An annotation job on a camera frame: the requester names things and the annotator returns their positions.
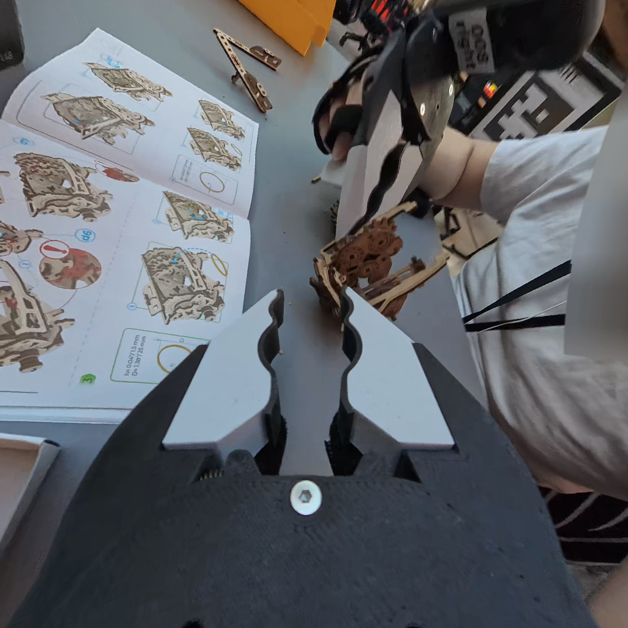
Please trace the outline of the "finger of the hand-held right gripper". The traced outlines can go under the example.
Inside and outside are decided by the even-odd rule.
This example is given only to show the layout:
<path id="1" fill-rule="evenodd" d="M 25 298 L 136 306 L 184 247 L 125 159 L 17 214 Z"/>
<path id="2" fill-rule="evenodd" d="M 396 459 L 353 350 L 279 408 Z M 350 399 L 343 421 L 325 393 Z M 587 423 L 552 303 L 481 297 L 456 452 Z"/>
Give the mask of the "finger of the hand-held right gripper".
<path id="1" fill-rule="evenodd" d="M 399 204 L 404 194 L 395 180 L 406 142 L 402 140 L 401 105 L 392 90 L 382 103 L 381 112 L 370 133 L 367 144 L 353 146 L 347 157 L 335 227 L 336 240 L 359 229 L 363 219 L 369 222 L 388 212 Z M 393 163 L 389 164 L 384 176 L 384 188 L 376 192 L 381 183 L 384 161 L 398 146 L 401 149 L 394 154 Z M 375 204 L 370 205 L 373 192 L 376 192 Z"/>
<path id="2" fill-rule="evenodd" d="M 425 166 L 423 153 L 418 145 L 399 143 L 384 158 L 375 186 L 366 198 L 365 214 L 360 220 L 363 226 L 392 208 L 413 200 Z"/>

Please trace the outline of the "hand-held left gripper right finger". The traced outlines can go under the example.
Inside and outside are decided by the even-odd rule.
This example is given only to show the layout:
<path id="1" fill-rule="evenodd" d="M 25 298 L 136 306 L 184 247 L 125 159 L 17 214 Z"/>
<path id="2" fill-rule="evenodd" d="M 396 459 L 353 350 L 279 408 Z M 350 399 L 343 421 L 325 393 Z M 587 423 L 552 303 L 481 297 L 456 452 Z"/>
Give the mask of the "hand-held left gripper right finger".
<path id="1" fill-rule="evenodd" d="M 342 288 L 339 438 L 359 453 L 450 450 L 455 441 L 413 341 L 358 295 Z"/>

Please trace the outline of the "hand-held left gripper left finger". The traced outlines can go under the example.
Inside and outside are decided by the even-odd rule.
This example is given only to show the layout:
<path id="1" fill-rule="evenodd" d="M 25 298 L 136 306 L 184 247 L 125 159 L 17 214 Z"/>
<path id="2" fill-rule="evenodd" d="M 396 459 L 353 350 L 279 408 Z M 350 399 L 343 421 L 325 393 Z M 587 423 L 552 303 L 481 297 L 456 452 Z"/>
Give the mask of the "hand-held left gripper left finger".
<path id="1" fill-rule="evenodd" d="M 222 462 L 281 441 L 277 376 L 285 297 L 265 295 L 212 339 L 163 438 L 167 450 L 209 449 Z"/>

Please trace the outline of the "wooden frame assembly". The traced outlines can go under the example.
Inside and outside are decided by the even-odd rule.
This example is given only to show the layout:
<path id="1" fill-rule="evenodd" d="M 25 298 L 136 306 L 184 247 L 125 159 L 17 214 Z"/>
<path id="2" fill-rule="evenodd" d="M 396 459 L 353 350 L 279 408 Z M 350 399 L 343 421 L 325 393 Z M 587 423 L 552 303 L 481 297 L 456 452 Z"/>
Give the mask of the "wooden frame assembly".
<path id="1" fill-rule="evenodd" d="M 430 265 L 413 255 L 405 266 L 392 270 L 395 256 L 403 249 L 397 219 L 418 209 L 416 201 L 404 202 L 320 250 L 313 260 L 315 276 L 310 278 L 310 286 L 323 310 L 339 320 L 341 289 L 352 288 L 380 314 L 395 321 L 408 295 L 446 267 L 450 255 L 441 248 Z"/>

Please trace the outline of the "person's right forearm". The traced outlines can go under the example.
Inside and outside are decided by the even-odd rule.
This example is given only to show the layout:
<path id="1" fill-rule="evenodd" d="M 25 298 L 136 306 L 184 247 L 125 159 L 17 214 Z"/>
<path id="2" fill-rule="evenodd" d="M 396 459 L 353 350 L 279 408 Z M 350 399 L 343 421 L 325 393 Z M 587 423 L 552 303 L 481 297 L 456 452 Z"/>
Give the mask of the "person's right forearm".
<path id="1" fill-rule="evenodd" d="M 438 205 L 481 210 L 480 193 L 498 143 L 467 137 L 446 127 L 419 187 Z"/>

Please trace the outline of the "person's right hand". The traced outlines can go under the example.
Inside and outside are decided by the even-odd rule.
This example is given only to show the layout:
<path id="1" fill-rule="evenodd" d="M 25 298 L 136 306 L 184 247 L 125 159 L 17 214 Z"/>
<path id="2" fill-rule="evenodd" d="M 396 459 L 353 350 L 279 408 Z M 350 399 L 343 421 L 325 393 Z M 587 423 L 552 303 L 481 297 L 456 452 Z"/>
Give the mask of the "person's right hand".
<path id="1" fill-rule="evenodd" d="M 330 90 L 318 102 L 312 124 L 319 150 L 333 161 L 345 161 L 362 121 L 363 87 L 360 82 L 346 90 Z"/>

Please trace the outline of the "white shirt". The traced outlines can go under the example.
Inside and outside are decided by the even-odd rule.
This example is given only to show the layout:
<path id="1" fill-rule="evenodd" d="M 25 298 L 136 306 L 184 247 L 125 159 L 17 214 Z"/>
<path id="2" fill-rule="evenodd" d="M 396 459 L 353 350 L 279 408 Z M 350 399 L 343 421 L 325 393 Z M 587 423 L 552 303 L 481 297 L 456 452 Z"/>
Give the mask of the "white shirt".
<path id="1" fill-rule="evenodd" d="M 571 259 L 607 129 L 498 144 L 480 202 L 504 230 L 453 280 L 462 315 Z M 563 326 L 468 338 L 489 410 L 538 484 L 625 497 L 627 366 L 566 355 Z"/>

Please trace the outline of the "black white marker board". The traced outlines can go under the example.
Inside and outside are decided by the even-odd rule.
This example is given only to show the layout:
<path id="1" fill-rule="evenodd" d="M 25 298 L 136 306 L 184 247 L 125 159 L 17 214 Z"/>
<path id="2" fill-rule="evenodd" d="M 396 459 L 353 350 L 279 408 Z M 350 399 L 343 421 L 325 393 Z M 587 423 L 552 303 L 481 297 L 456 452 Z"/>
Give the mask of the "black white marker board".
<path id="1" fill-rule="evenodd" d="M 621 79 L 586 58 L 559 70 L 526 72 L 491 103 L 470 136 L 499 142 L 579 130 L 623 89 Z"/>

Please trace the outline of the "yellow plastic bin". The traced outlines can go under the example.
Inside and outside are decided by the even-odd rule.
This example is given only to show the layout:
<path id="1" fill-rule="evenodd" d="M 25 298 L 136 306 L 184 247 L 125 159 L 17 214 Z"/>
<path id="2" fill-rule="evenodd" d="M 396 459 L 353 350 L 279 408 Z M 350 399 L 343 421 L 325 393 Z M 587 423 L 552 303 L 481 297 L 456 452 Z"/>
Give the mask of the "yellow plastic bin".
<path id="1" fill-rule="evenodd" d="M 305 56 L 326 41 L 336 1 L 238 1 L 292 49 Z"/>

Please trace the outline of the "short wooden strut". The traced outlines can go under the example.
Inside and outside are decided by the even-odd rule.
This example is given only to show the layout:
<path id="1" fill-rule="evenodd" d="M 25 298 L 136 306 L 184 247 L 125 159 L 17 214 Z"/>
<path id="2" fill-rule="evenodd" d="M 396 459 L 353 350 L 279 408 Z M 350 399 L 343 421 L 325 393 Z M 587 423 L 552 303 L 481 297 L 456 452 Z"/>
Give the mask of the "short wooden strut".
<path id="1" fill-rule="evenodd" d="M 274 72 L 277 71 L 279 65 L 281 64 L 281 59 L 277 57 L 271 50 L 261 46 L 246 46 L 237 41 L 232 41 L 232 44 L 239 50 L 247 54 L 248 56 L 256 59 L 264 66 L 270 68 Z"/>

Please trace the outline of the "long wooden strut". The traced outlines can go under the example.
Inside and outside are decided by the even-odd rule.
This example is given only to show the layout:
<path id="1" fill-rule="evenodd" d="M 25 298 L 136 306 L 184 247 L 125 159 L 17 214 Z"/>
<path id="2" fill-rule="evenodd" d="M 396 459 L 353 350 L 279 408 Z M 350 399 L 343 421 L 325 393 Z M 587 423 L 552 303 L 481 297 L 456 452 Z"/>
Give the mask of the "long wooden strut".
<path id="1" fill-rule="evenodd" d="M 232 43 L 235 44 L 239 42 L 217 28 L 214 29 L 214 33 L 216 34 L 218 43 L 221 45 L 227 58 L 231 62 L 232 67 L 234 68 L 235 74 L 232 75 L 232 83 L 236 84 L 240 80 L 259 111 L 266 114 L 272 109 L 271 100 L 269 99 L 268 93 L 263 84 L 260 83 L 252 73 L 247 71 L 234 52 Z"/>

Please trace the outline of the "instruction booklet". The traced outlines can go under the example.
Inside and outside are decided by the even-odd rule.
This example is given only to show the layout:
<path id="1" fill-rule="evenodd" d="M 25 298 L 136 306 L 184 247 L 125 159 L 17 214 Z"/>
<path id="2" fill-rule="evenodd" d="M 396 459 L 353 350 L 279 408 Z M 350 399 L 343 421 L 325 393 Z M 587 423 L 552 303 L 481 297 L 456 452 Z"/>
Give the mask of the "instruction booklet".
<path id="1" fill-rule="evenodd" d="M 1 116 L 1 412 L 133 408 L 239 318 L 259 125 L 99 28 Z"/>

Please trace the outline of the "white cardboard tray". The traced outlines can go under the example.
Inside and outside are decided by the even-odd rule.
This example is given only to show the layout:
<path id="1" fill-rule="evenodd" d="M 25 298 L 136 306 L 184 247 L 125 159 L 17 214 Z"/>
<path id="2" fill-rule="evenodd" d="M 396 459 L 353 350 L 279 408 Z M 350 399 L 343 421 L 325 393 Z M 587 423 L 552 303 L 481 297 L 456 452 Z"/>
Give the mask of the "white cardboard tray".
<path id="1" fill-rule="evenodd" d="M 59 444 L 46 438 L 1 434 L 1 556 L 59 451 Z"/>

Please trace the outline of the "dark trousers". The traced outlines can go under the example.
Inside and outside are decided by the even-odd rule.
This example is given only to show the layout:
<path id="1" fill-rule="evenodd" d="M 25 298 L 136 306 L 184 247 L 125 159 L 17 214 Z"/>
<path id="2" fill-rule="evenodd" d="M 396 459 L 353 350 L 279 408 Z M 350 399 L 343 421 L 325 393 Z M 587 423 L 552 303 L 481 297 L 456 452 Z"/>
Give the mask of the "dark trousers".
<path id="1" fill-rule="evenodd" d="M 615 567 L 627 557 L 627 502 L 596 493 L 539 488 L 569 563 Z"/>

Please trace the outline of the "black model kit box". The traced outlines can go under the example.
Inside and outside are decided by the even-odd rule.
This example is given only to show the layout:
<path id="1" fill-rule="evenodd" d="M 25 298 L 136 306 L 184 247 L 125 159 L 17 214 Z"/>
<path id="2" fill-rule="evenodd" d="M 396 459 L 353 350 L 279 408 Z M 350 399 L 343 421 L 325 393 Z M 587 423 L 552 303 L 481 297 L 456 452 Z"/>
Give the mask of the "black model kit box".
<path id="1" fill-rule="evenodd" d="M 1 1 L 1 70 L 19 65 L 25 55 L 15 1 Z"/>

